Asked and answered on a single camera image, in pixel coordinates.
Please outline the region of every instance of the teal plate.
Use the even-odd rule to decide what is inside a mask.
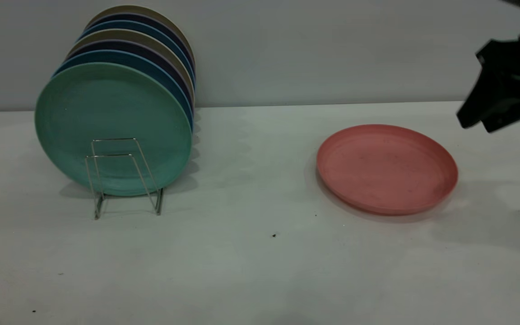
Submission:
[[[68,177],[89,187],[85,156],[93,139],[136,138],[142,146],[157,189],[171,184],[190,158],[188,118],[173,95],[150,76],[120,64],[86,63],[54,76],[35,110],[37,138],[50,160]],[[95,154],[131,153],[146,185],[156,190],[133,141],[96,142]],[[93,160],[89,169],[100,189]],[[145,194],[130,157],[97,159],[106,194]]]

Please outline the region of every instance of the white tabletop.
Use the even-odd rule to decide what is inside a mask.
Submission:
[[[97,221],[33,113],[0,113],[0,325],[520,325],[520,123],[463,130],[459,106],[199,109],[162,215],[118,198]],[[318,146],[366,123],[440,142],[451,198],[380,218],[331,196]]]

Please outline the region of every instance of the white wall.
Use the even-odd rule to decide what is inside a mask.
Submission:
[[[181,27],[201,107],[463,99],[474,52],[520,33],[499,0],[0,0],[0,109],[33,109],[88,20],[123,3]]]

